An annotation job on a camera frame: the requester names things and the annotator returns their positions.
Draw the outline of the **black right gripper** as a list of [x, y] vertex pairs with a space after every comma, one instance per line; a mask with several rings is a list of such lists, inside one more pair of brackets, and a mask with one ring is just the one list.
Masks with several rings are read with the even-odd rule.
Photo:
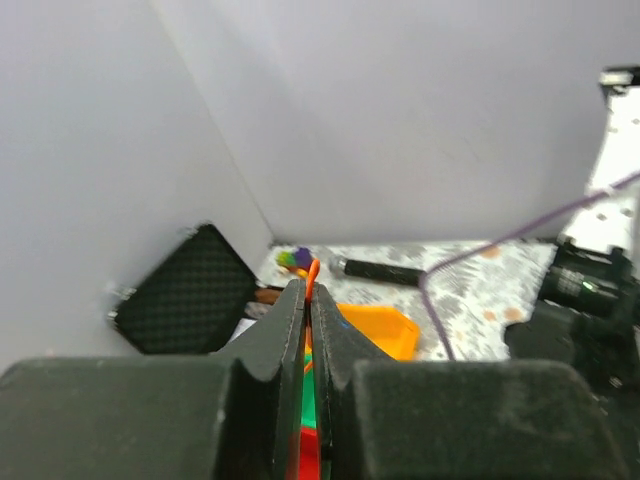
[[512, 359], [571, 366], [597, 392], [639, 392], [639, 348], [630, 306], [599, 317], [538, 301], [527, 321], [505, 328], [504, 343]]

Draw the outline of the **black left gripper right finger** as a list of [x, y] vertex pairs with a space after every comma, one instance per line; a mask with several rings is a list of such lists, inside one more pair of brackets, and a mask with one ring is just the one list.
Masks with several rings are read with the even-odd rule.
[[399, 362], [324, 286], [310, 304], [324, 479], [626, 479], [586, 382], [544, 360]]

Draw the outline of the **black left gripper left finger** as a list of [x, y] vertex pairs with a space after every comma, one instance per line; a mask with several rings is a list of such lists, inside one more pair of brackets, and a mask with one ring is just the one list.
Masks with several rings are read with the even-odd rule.
[[33, 358], [1, 378], [5, 479], [293, 479], [305, 284], [210, 355]]

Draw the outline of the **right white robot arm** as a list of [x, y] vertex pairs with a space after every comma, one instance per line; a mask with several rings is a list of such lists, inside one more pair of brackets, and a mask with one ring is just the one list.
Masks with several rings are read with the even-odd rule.
[[512, 358], [571, 365], [595, 390], [639, 387], [639, 68], [605, 68], [603, 142], [570, 207], [528, 321], [508, 325]]

